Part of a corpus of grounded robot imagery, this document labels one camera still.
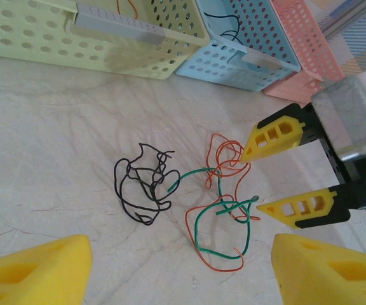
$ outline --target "white marble surface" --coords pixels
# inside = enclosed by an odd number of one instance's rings
[[[172,209],[146,227],[123,213],[112,171],[118,159],[136,156],[139,142],[175,149],[169,166],[182,173],[199,168],[212,132],[245,144],[252,126],[285,104],[177,76],[155,81],[0,58],[0,256],[83,233],[94,255],[85,304],[281,304],[270,264],[274,235],[366,252],[365,212],[294,231],[254,208],[262,221],[252,223],[245,268],[216,273],[199,260],[184,226],[188,207],[216,198],[204,190],[204,175],[185,180]],[[335,183],[313,143],[254,162],[240,199],[258,194],[269,202]],[[229,252],[243,242],[239,228],[229,217],[206,217],[201,238]]]

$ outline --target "basket handle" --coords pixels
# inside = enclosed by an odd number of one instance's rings
[[[166,37],[162,27],[102,10],[85,3],[77,3],[77,10],[76,21],[74,22],[77,27],[150,44],[161,44]]]
[[[237,51],[229,60],[230,65],[243,67],[244,62],[268,68],[270,70],[278,70],[282,67],[280,60],[273,58],[262,52],[248,48],[248,53]]]

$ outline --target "black wire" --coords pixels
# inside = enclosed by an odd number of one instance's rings
[[[149,144],[144,144],[144,143],[139,143],[139,147],[140,147],[140,155],[138,157],[136,157],[134,160],[130,161],[129,159],[122,158],[122,159],[118,160],[117,163],[115,164],[115,166],[114,166],[114,190],[115,190],[117,197],[121,201],[121,206],[122,206],[123,210],[125,211],[125,213],[129,217],[131,217],[133,220],[135,220],[141,224],[144,224],[146,226],[150,226],[151,224],[153,224],[153,222],[155,221],[155,219],[157,218],[157,216],[159,215],[160,212],[166,211],[172,206],[172,202],[170,200],[166,200],[166,201],[164,201],[164,200],[167,199],[171,194],[173,194],[176,191],[176,189],[178,188],[178,186],[180,184],[180,173],[178,170],[170,170],[169,172],[165,173],[166,161],[168,158],[170,158],[170,159],[172,158],[168,154],[174,153],[174,151],[162,152],[162,151],[159,151],[158,149],[156,149],[155,147],[150,146]],[[144,147],[149,147],[157,152],[156,159],[158,160],[158,165],[155,169],[146,168],[146,167],[134,168],[132,166],[134,162],[138,161],[140,158],[143,157]],[[124,161],[127,162],[126,169],[125,169],[125,176],[121,179],[119,186],[117,186],[116,170],[117,170],[117,167],[119,166],[119,164]],[[139,172],[143,172],[143,171],[152,172],[150,184],[145,182],[140,177]],[[176,179],[173,180],[173,181],[176,181],[176,180],[178,181],[176,187],[173,189],[173,191],[164,195],[164,197],[157,198],[156,197],[156,187],[158,187],[159,185],[164,183],[165,179],[172,173],[177,174]],[[136,180],[137,182],[139,182],[140,186],[144,190],[145,195],[148,197],[149,200],[155,202],[157,208],[147,208],[147,207],[143,207],[140,205],[134,205],[134,204],[130,203],[129,201],[127,201],[124,198],[124,194],[123,194],[123,184],[126,179]],[[126,208],[127,205],[134,209],[143,210],[143,211],[147,211],[147,212],[154,212],[155,214],[153,216],[149,216],[149,215],[144,215],[142,213],[135,212],[135,215],[132,215],[127,210],[127,208]]]
[[[232,41],[234,41],[235,39],[238,40],[242,45],[243,43],[237,38],[238,34],[240,33],[240,19],[236,16],[236,15],[225,15],[225,16],[216,16],[216,15],[211,15],[208,14],[204,11],[204,15],[208,16],[208,17],[212,17],[212,18],[235,18],[238,24],[237,30],[226,30],[224,33],[222,33],[220,36],[226,35],[225,33],[227,32],[235,32],[235,35],[231,35],[231,37],[233,37]]]

